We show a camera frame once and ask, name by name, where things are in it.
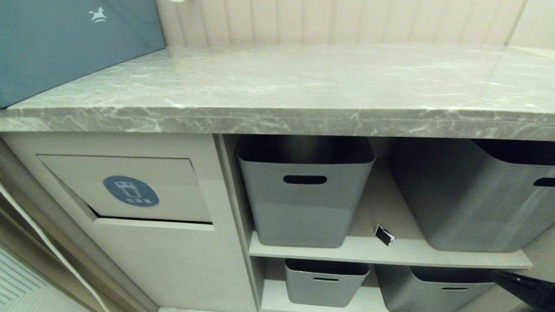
marble countertop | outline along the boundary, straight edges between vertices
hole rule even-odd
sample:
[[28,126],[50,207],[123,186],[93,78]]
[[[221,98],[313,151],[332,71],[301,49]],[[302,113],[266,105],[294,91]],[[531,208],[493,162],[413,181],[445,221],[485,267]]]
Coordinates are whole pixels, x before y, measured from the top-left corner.
[[0,131],[555,140],[554,73],[497,46],[168,48],[0,110]]

plastic storage bin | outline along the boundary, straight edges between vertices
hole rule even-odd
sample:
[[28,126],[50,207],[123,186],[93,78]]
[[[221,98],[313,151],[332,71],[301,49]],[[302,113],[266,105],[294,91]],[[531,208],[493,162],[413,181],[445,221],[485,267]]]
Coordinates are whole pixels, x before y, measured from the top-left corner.
[[336,306],[349,304],[370,266],[320,260],[285,260],[287,295],[293,303]]
[[405,139],[393,174],[436,249],[511,252],[555,223],[555,142]]
[[376,159],[366,138],[244,135],[238,150],[260,242],[343,244]]
[[491,270],[374,265],[391,312],[452,312],[493,286]]

white shelf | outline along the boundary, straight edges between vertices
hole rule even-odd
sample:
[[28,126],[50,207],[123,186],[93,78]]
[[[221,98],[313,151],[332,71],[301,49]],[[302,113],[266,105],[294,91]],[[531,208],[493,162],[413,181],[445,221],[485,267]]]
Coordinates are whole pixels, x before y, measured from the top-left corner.
[[296,304],[289,301],[285,286],[285,269],[282,259],[268,259],[261,312],[389,312],[385,307],[380,287],[371,269],[368,277],[348,306]]
[[[397,240],[386,246],[374,236],[380,223]],[[349,234],[339,248],[266,246],[256,232],[252,256],[465,268],[527,269],[526,254],[440,251],[428,244],[388,168],[375,165],[355,213]]]

